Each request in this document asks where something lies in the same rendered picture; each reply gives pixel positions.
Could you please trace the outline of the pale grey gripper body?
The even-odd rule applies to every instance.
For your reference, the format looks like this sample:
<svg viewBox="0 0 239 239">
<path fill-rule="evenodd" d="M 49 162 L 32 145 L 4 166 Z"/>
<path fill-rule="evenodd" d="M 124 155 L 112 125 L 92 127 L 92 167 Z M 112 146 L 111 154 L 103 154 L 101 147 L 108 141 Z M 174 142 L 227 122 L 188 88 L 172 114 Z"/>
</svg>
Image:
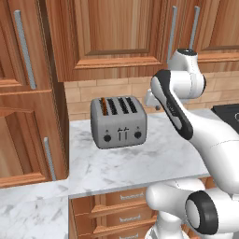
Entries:
<svg viewBox="0 0 239 239">
<path fill-rule="evenodd" d="M 154 94 L 152 93 L 151 89 L 147 90 L 146 96 L 144 98 L 144 103 L 146 106 L 152 106 L 154 107 L 156 110 L 160 110 L 161 109 L 161 103 L 160 101 L 154 96 Z"/>
</svg>

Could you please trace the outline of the grey four-slot toaster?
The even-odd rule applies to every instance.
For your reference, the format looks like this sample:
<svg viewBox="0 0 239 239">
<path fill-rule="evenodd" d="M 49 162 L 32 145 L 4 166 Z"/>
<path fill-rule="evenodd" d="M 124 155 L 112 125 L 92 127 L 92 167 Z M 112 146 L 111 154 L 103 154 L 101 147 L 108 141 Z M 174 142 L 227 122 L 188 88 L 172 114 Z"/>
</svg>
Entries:
<svg viewBox="0 0 239 239">
<path fill-rule="evenodd" d="M 147 114 L 134 96 L 104 97 L 107 116 L 103 116 L 101 98 L 91 101 L 91 134 L 98 148 L 123 148 L 144 144 L 147 139 Z M 128 137 L 125 140 L 124 128 Z M 118 129 L 121 128 L 119 141 Z"/>
</svg>

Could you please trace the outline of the brown bread slice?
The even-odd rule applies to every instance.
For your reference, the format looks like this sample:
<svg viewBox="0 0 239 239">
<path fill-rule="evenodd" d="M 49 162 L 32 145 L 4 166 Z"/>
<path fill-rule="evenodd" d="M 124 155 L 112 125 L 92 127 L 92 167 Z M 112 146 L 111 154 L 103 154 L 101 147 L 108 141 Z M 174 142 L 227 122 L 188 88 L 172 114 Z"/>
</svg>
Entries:
<svg viewBox="0 0 239 239">
<path fill-rule="evenodd" d="M 107 116 L 108 113 L 107 113 L 107 107 L 106 107 L 106 102 L 104 97 L 100 99 L 100 104 L 101 104 L 103 116 Z"/>
</svg>

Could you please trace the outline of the wide wooden cupboard door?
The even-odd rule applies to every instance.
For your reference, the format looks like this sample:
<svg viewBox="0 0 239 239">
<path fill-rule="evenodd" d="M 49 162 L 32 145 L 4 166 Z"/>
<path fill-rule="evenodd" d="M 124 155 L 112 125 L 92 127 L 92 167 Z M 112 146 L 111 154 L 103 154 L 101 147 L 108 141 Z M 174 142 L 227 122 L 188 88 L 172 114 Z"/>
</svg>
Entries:
<svg viewBox="0 0 239 239">
<path fill-rule="evenodd" d="M 46 0 L 61 82 L 148 77 L 166 66 L 173 0 Z"/>
</svg>

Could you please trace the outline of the black hob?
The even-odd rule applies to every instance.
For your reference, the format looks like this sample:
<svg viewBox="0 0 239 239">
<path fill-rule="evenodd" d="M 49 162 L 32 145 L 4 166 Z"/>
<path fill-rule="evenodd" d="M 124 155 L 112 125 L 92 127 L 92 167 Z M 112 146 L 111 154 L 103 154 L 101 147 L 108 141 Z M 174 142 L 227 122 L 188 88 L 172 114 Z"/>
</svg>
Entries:
<svg viewBox="0 0 239 239">
<path fill-rule="evenodd" d="M 239 104 L 214 105 L 211 110 L 239 134 Z"/>
</svg>

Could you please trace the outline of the wooden drawer front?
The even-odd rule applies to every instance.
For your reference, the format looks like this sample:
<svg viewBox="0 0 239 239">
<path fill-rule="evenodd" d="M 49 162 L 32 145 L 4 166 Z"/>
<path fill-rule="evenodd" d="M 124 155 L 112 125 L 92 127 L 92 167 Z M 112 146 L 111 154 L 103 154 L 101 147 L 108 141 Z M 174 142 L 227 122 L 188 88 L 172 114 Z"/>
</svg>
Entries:
<svg viewBox="0 0 239 239">
<path fill-rule="evenodd" d="M 148 207 L 129 209 L 112 215 L 107 215 L 106 225 L 111 227 L 130 222 L 136 222 L 149 219 L 152 217 L 152 215 L 153 211 Z"/>
<path fill-rule="evenodd" d="M 121 190 L 107 193 L 105 195 L 105 205 L 127 204 L 145 199 L 146 188 Z"/>
<path fill-rule="evenodd" d="M 144 239 L 149 229 L 150 229 L 149 226 L 134 228 L 134 229 L 126 230 L 124 232 L 110 234 L 107 236 L 107 239 L 125 239 L 126 237 L 131 235 L 136 235 L 137 233 L 139 234 L 139 237 L 137 239 Z"/>
</svg>

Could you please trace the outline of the tall wooden cupboard door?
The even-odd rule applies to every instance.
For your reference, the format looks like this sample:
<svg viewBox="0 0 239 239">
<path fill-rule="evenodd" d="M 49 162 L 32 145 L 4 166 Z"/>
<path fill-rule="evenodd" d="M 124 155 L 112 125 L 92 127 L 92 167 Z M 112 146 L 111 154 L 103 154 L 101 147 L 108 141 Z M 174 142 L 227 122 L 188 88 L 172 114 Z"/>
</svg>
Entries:
<svg viewBox="0 0 239 239">
<path fill-rule="evenodd" d="M 14 19 L 14 11 L 17 9 L 21 11 L 35 90 L 29 84 Z M 50 91 L 52 59 L 46 0 L 0 0 L 0 95 L 21 91 Z"/>
<path fill-rule="evenodd" d="M 69 175 L 69 121 L 66 103 L 53 91 L 0 95 L 0 189 L 51 178 L 49 147 L 57 180 Z"/>
</svg>

